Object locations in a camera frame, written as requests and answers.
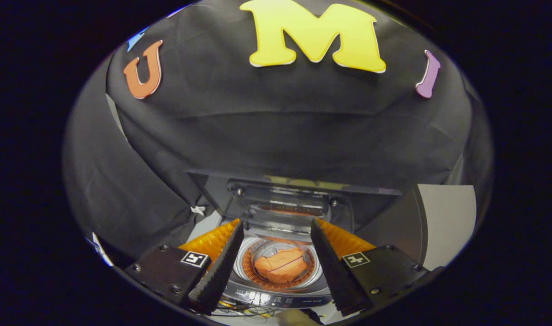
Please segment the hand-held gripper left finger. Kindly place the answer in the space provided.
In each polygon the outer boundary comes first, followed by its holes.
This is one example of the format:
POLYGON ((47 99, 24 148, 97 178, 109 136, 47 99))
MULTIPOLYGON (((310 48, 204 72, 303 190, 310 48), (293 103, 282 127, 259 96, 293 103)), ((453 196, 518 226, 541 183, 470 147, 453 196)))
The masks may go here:
POLYGON ((155 246, 129 265, 125 274, 166 302, 211 314, 224 293, 243 238, 243 223, 235 219, 181 246, 155 246))

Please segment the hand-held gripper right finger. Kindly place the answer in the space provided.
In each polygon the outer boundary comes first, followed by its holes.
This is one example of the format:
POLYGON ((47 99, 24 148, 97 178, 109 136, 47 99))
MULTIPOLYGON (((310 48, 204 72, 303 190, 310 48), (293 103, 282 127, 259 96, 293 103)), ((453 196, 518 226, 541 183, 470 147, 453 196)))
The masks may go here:
POLYGON ((315 218, 311 241, 336 309, 371 314, 429 282, 433 273, 391 244, 374 246, 315 218))

